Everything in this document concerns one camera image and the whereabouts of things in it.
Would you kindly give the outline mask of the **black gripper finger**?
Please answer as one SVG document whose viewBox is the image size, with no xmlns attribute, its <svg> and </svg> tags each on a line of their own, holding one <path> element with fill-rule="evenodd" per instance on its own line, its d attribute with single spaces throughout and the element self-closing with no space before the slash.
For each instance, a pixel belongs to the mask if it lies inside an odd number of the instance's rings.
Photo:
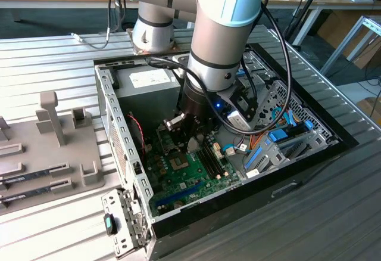
<svg viewBox="0 0 381 261">
<path fill-rule="evenodd" d="M 173 144 L 180 151 L 187 151 L 189 142 L 189 131 L 186 127 L 186 115 L 185 113 L 180 113 L 178 116 L 171 120 L 164 119 L 164 126 L 168 130 Z"/>
<path fill-rule="evenodd" d="M 194 116 L 191 126 L 191 136 L 198 142 L 203 142 L 205 137 L 214 129 L 214 119 L 212 117 Z"/>
</svg>

